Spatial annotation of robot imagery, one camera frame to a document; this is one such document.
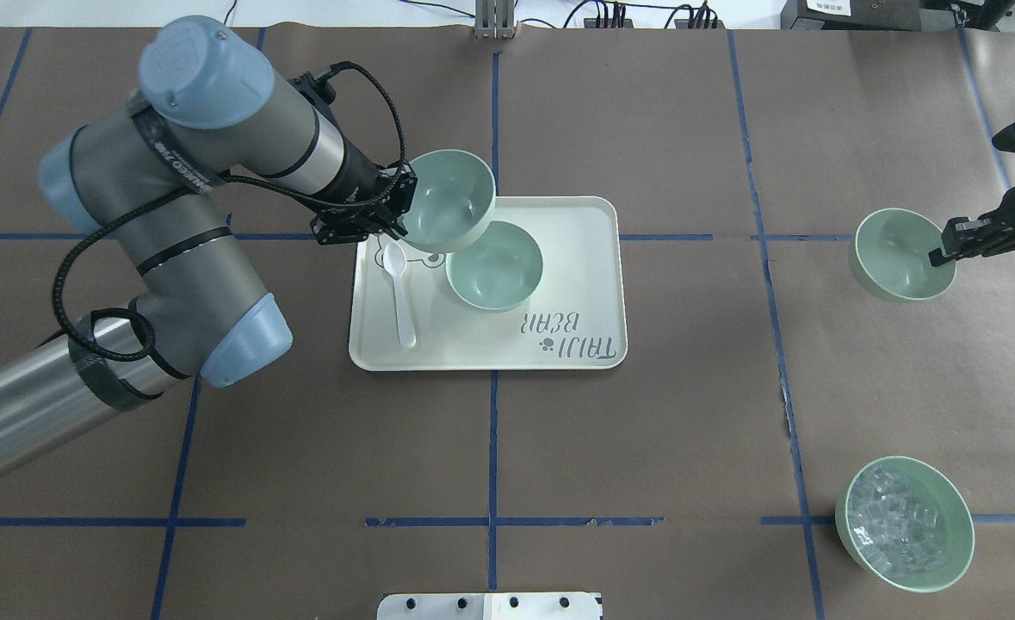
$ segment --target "spoon handle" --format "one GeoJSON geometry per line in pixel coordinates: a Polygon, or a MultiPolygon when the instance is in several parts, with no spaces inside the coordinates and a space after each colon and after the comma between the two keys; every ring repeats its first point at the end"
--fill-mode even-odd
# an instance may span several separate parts
{"type": "Polygon", "coordinates": [[[400,335],[400,346],[414,349],[416,346],[416,326],[411,320],[411,306],[408,305],[408,293],[404,289],[404,278],[393,278],[393,291],[396,293],[396,331],[400,335]]]}

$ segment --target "light blue joint cap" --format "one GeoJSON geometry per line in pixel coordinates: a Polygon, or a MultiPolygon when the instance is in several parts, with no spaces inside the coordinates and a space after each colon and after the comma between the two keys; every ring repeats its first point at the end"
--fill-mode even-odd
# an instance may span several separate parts
{"type": "Polygon", "coordinates": [[[190,15],[165,24],[144,48],[140,90],[170,122],[221,129],[263,109],[274,90],[274,67],[218,20],[190,15]]]}
{"type": "Polygon", "coordinates": [[[56,213],[66,217],[71,226],[88,235],[100,226],[82,206],[82,200],[75,190],[74,177],[71,177],[71,145],[81,130],[82,127],[79,127],[71,131],[70,136],[63,138],[62,142],[40,160],[37,181],[40,184],[40,192],[48,199],[48,204],[52,205],[56,213]]]}
{"type": "Polygon", "coordinates": [[[213,388],[227,388],[283,356],[292,344],[286,318],[274,294],[266,293],[212,350],[201,366],[201,376],[213,388]]]}

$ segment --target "spoon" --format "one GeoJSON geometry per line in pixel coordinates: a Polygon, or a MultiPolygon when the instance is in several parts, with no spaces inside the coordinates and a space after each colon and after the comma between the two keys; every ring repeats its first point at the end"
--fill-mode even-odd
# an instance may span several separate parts
{"type": "Polygon", "coordinates": [[[404,290],[404,272],[408,270],[408,258],[404,248],[397,242],[389,242],[385,247],[385,271],[393,277],[393,291],[396,293],[396,331],[400,335],[400,345],[405,349],[416,346],[416,326],[411,320],[411,307],[404,290]]]}

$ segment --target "bowl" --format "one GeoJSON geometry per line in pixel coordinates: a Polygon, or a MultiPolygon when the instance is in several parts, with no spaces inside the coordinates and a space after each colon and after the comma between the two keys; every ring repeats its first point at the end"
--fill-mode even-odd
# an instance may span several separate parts
{"type": "Polygon", "coordinates": [[[481,311],[510,311],[542,281],[542,249],[523,228],[491,222],[479,239],[447,256],[446,277],[457,296],[481,311]]]}
{"type": "Polygon", "coordinates": [[[855,231],[849,263],[862,287],[888,301],[936,298],[955,280],[955,262],[932,267],[928,253],[943,247],[939,226],[904,208],[883,208],[855,231]]]}
{"type": "Polygon", "coordinates": [[[908,457],[855,475],[836,500],[836,532],[863,568],[910,593],[950,588],[974,556],[967,502],[947,476],[908,457]]]}
{"type": "Polygon", "coordinates": [[[429,254],[467,248],[491,221],[496,182],[483,158],[458,149],[421,154],[411,160],[416,193],[400,217],[404,240],[429,254]]]}

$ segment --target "tray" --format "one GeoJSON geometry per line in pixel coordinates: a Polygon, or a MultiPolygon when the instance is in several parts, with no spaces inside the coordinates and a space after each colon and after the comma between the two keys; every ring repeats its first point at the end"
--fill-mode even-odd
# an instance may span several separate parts
{"type": "Polygon", "coordinates": [[[366,370],[601,369],[626,356],[626,311],[614,207],[601,197],[497,196],[495,219],[542,248],[542,283],[504,313],[475,309],[446,279],[446,258],[404,244],[416,348],[400,346],[384,245],[358,244],[350,360],[366,370]]]}

